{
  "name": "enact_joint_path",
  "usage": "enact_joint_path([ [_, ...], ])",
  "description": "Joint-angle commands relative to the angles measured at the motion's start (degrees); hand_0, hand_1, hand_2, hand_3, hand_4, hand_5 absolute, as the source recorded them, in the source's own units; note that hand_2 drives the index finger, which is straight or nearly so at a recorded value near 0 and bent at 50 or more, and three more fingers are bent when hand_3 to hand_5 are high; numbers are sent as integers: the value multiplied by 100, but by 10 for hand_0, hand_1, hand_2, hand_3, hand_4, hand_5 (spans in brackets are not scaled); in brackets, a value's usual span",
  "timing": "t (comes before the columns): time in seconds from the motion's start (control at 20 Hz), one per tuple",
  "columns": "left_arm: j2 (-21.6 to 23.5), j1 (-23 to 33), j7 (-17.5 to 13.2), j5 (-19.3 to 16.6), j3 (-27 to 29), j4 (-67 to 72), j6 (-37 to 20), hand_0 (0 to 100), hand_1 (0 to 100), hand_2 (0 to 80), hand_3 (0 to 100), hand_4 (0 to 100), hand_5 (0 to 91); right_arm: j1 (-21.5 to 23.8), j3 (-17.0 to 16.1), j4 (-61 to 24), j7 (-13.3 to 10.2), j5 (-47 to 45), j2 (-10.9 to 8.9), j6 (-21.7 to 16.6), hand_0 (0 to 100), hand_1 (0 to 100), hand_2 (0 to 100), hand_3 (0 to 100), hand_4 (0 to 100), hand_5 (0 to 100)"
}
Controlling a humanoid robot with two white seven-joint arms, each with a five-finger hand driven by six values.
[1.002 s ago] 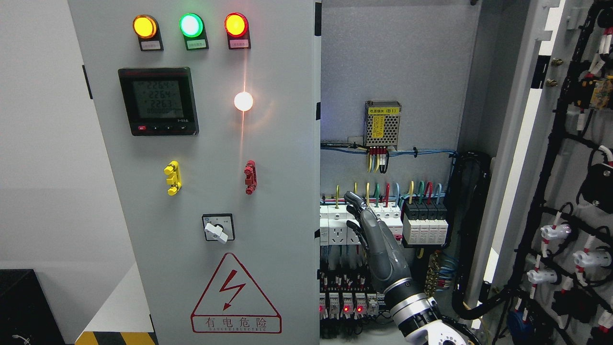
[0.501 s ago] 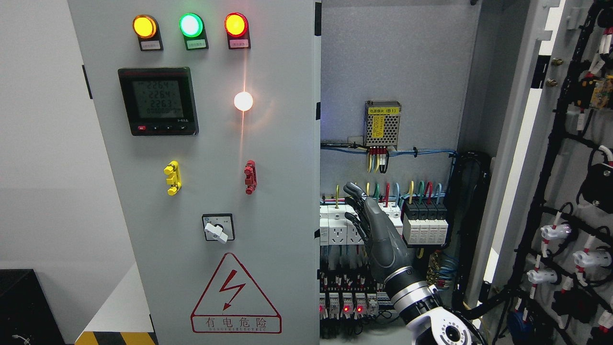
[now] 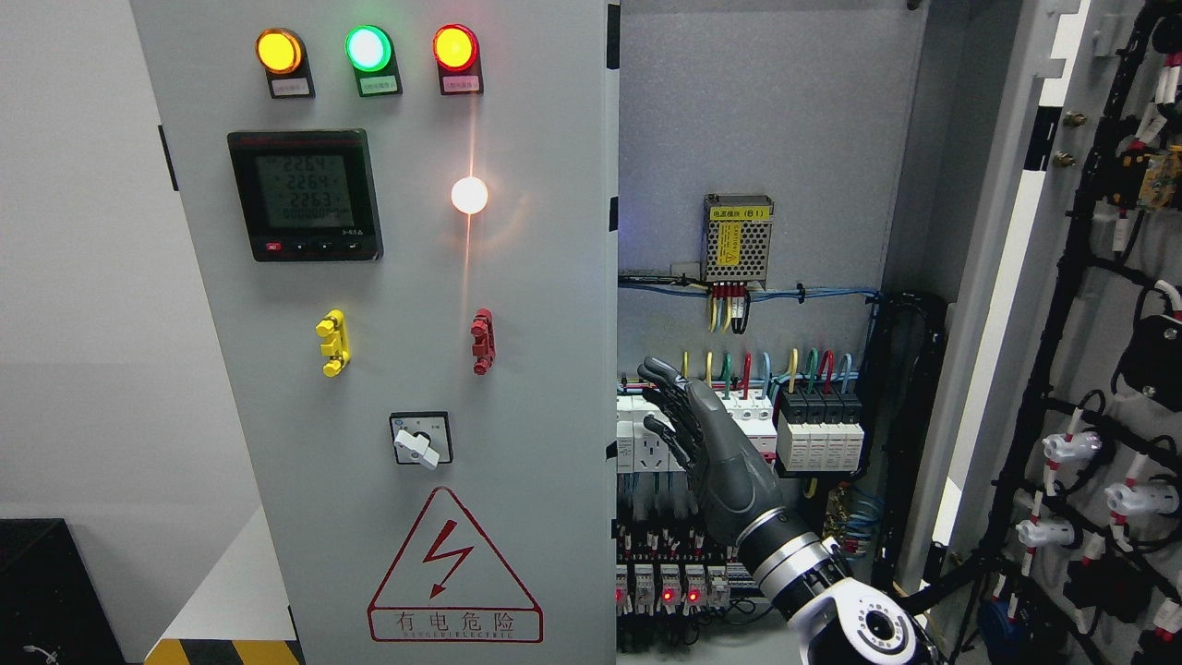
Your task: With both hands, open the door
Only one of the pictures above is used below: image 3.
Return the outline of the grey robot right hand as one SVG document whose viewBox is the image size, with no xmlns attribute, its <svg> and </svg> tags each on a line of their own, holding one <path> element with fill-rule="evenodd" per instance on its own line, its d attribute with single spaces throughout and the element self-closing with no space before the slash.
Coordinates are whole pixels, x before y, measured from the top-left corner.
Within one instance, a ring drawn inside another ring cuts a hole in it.
<svg viewBox="0 0 1182 665">
<path fill-rule="evenodd" d="M 647 416 L 647 430 L 688 472 L 706 530 L 717 543 L 738 547 L 756 519 L 782 508 L 777 472 L 709 384 L 684 378 L 657 357 L 647 357 L 638 374 L 650 383 L 642 396 L 668 420 Z"/>
</svg>

